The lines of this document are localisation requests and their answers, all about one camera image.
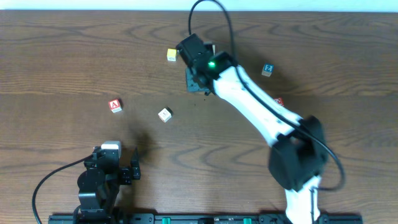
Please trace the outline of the blue number 2 block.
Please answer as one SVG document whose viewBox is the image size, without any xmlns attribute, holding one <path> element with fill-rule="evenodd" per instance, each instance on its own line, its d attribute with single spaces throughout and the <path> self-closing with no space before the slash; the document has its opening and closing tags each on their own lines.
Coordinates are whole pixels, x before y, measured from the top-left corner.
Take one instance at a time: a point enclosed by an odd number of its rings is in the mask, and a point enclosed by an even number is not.
<svg viewBox="0 0 398 224">
<path fill-rule="evenodd" d="M 274 65 L 272 64 L 265 64 L 263 66 L 261 75 L 265 76 L 265 77 L 270 77 L 272 75 L 272 72 L 274 71 Z"/>
</svg>

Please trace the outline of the red letter A block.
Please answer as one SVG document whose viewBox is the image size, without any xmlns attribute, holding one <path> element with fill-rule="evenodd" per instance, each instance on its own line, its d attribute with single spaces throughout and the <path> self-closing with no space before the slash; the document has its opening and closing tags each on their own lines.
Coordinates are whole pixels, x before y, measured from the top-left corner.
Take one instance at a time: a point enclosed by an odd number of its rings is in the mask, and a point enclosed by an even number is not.
<svg viewBox="0 0 398 224">
<path fill-rule="evenodd" d="M 120 103 L 120 101 L 118 99 L 114 99 L 114 100 L 109 101 L 108 102 L 108 106 L 109 106 L 110 110 L 113 113 L 117 113 L 117 112 L 123 110 L 122 106 L 121 106 L 121 103 Z"/>
</svg>

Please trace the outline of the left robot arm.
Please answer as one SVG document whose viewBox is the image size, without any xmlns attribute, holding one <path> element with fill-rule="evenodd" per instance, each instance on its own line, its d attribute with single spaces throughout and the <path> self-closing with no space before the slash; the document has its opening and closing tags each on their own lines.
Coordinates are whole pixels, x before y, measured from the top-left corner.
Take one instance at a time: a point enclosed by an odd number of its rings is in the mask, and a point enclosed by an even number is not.
<svg viewBox="0 0 398 224">
<path fill-rule="evenodd" d="M 84 160 L 84 171 L 78 178 L 80 205 L 73 212 L 73 223 L 127 223 L 128 216 L 115 206 L 120 186 L 131 185 L 141 178 L 139 153 L 135 150 L 130 165 L 119 165 L 119 150 L 94 147 Z"/>
</svg>

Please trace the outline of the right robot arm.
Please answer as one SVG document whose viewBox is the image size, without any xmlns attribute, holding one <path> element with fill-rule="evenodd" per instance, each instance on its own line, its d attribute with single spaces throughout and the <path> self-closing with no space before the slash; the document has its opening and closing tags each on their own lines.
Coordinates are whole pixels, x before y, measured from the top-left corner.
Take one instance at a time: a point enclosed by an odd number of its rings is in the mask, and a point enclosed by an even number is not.
<svg viewBox="0 0 398 224">
<path fill-rule="evenodd" d="M 303 119 L 259 88 L 226 52 L 192 34 L 176 46 L 200 86 L 234 106 L 261 133 L 271 149 L 269 171 L 285 190 L 285 214 L 291 223 L 314 223 L 320 217 L 318 185 L 327 153 L 309 135 L 323 137 L 315 117 Z"/>
</svg>

